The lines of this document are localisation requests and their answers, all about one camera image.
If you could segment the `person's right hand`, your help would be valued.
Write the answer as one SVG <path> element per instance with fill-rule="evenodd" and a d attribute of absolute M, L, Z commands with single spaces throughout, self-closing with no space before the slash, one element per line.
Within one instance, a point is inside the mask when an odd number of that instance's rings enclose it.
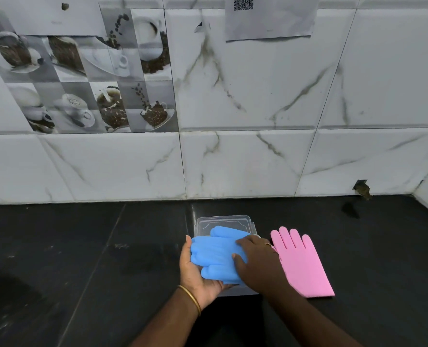
<path fill-rule="evenodd" d="M 268 240 L 248 235 L 235 242 L 246 254 L 246 285 L 265 297 L 292 290 L 282 269 L 279 255 Z"/>

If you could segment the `person's left hand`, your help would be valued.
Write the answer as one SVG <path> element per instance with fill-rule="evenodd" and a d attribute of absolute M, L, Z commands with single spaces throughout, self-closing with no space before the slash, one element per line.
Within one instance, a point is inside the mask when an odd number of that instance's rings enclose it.
<path fill-rule="evenodd" d="M 197 299 L 203 311 L 223 291 L 235 286 L 235 284 L 224 284 L 219 280 L 207 280 L 201 276 L 201 269 L 194 263 L 180 268 L 180 285 L 186 287 Z"/>

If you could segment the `blue rubber glove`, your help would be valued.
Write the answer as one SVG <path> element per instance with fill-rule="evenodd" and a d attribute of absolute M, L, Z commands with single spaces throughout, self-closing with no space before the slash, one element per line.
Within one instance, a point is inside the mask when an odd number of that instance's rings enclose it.
<path fill-rule="evenodd" d="M 234 265 L 232 254 L 238 254 L 244 262 L 247 256 L 236 240 L 250 233 L 230 227 L 215 226 L 210 235 L 196 236 L 192 240 L 190 260 L 201 267 L 201 277 L 221 281 L 224 285 L 245 286 Z"/>

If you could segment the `person's right forearm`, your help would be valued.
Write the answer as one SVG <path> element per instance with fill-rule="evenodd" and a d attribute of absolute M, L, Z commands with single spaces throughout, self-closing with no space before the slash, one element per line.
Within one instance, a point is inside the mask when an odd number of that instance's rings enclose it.
<path fill-rule="evenodd" d="M 363 347 L 287 282 L 255 291 L 264 296 L 301 347 Z"/>

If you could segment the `person's left forearm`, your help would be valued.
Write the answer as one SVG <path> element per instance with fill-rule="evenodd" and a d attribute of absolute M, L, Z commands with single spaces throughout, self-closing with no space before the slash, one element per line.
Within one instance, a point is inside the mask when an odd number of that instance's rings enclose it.
<path fill-rule="evenodd" d="M 184 347 L 197 319 L 193 301 L 177 288 L 128 347 Z"/>

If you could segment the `clear plastic container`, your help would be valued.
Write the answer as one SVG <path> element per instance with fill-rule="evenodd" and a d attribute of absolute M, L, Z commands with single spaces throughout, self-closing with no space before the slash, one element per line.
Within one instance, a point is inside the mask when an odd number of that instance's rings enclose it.
<path fill-rule="evenodd" d="M 200 217 L 195 222 L 194 226 L 194 237 L 200 235 L 210 235 L 211 229 L 215 226 L 230 227 L 250 233 L 250 235 L 257 235 L 257 231 L 254 222 L 251 221 L 247 215 L 224 215 L 224 216 L 208 216 Z M 253 291 L 249 287 L 238 286 L 221 292 L 219 297 L 240 297 L 240 296 L 252 296 L 257 295 L 257 292 Z"/>

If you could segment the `gold bangle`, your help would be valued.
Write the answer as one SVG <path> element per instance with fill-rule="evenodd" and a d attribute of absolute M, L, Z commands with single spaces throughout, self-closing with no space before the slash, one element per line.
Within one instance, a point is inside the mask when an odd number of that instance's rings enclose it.
<path fill-rule="evenodd" d="M 186 287 L 184 287 L 183 285 L 178 285 L 177 287 L 180 288 L 181 290 L 183 290 L 190 297 L 190 299 L 193 301 L 194 305 L 196 306 L 196 309 L 198 311 L 198 316 L 200 316 L 202 310 L 201 310 L 201 306 L 198 303 L 198 301 L 195 298 L 195 296 Z"/>

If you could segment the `pink rubber glove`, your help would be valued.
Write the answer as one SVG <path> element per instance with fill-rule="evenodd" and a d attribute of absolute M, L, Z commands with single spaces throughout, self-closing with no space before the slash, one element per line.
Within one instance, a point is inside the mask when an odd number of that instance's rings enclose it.
<path fill-rule="evenodd" d="M 289 284 L 305 298 L 335 297 L 309 235 L 280 227 L 270 233 Z"/>

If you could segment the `paper sheet with code print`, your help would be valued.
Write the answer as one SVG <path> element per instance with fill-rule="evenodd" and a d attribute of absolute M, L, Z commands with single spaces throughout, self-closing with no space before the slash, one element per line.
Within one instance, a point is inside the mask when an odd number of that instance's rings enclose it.
<path fill-rule="evenodd" d="M 225 0 L 225 40 L 310 36 L 320 0 Z"/>

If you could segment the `plain white paper sheet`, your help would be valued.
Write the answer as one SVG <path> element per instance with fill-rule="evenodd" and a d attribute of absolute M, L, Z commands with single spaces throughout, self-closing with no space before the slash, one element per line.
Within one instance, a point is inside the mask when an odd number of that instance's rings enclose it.
<path fill-rule="evenodd" d="M 105 36 L 98 0 L 0 0 L 17 34 Z"/>

